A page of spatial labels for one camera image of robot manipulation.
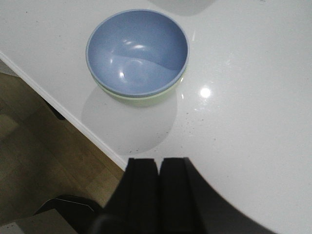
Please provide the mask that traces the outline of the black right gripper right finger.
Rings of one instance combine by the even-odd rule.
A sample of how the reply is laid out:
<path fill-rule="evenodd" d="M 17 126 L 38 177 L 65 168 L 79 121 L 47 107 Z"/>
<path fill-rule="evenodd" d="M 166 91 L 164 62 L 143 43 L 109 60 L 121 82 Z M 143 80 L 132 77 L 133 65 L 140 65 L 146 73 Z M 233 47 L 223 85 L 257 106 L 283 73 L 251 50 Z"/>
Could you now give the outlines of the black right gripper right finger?
<path fill-rule="evenodd" d="M 159 176 L 163 234 L 271 233 L 219 195 L 189 158 L 165 158 Z"/>

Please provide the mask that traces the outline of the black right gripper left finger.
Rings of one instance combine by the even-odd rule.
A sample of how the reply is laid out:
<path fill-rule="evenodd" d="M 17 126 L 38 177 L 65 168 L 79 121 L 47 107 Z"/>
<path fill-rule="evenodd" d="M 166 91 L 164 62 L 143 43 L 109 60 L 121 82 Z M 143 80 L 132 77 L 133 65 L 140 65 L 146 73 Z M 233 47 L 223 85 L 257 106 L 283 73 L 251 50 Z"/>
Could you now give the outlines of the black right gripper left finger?
<path fill-rule="evenodd" d="M 120 183 L 90 227 L 91 234 L 159 233 L 159 180 L 151 158 L 128 160 Z"/>

